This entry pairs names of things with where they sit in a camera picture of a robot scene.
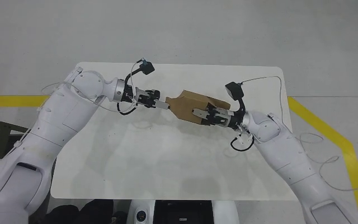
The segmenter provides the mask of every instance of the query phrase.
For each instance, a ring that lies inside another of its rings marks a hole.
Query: brown cardboard
[[[212,97],[196,94],[187,90],[183,90],[177,98],[166,98],[166,103],[170,105],[171,112],[181,119],[201,124],[201,118],[192,114],[193,109],[205,110],[208,105],[218,108],[230,109],[230,104]]]

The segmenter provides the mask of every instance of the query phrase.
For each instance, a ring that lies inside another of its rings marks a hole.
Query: floor
[[[153,63],[278,66],[288,96],[351,141],[357,154],[357,10],[355,0],[3,1],[0,95],[39,95],[82,61],[146,57]],[[34,112],[0,108],[0,120],[28,127]],[[291,120],[295,134],[316,133],[293,112]],[[329,140],[306,148],[320,161],[341,154]],[[342,159],[322,174],[332,185],[350,187]],[[335,193],[357,211],[352,192]],[[59,203],[68,201],[51,200],[50,208]],[[304,223],[298,202],[237,207],[242,223]]]

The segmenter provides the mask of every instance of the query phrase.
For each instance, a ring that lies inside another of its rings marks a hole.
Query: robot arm
[[[144,59],[140,68],[154,71]],[[115,78],[108,82],[95,71],[76,68],[38,109],[39,116],[31,131],[17,142],[0,160],[0,223],[27,223],[44,201],[51,184],[51,169],[62,147],[90,120],[99,105],[108,98],[113,102],[132,102],[148,108],[168,109],[159,101],[157,90],[140,90],[133,96],[126,80]]]
[[[234,82],[226,85],[231,98],[240,103],[238,111],[207,108],[206,111],[194,109],[193,114],[212,125],[230,127],[239,132],[239,136],[245,132],[252,135],[252,143],[262,157],[297,196],[306,223],[358,223],[357,218],[328,191],[292,132],[273,114],[245,110],[241,85]]]

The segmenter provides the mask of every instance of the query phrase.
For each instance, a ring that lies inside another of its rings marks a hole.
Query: yellow floor line
[[[48,96],[0,96],[0,106],[20,107],[20,106],[41,106]]]
[[[358,188],[358,160],[354,151],[353,144],[345,137],[331,128],[326,122],[314,115],[311,111],[297,102],[294,98],[288,97],[290,109],[315,128],[318,132],[328,138],[342,150],[343,159],[346,163],[347,172],[351,180],[352,188]],[[358,205],[358,191],[354,191],[356,203]]]
[[[38,107],[47,98],[48,96],[0,96],[0,107]],[[358,188],[358,160],[353,144],[292,97],[288,97],[288,103],[294,113],[342,150],[352,188]],[[358,191],[354,192],[354,196],[358,205]]]

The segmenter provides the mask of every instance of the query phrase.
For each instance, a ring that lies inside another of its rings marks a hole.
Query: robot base
[[[127,224],[239,224],[232,200],[132,200]]]

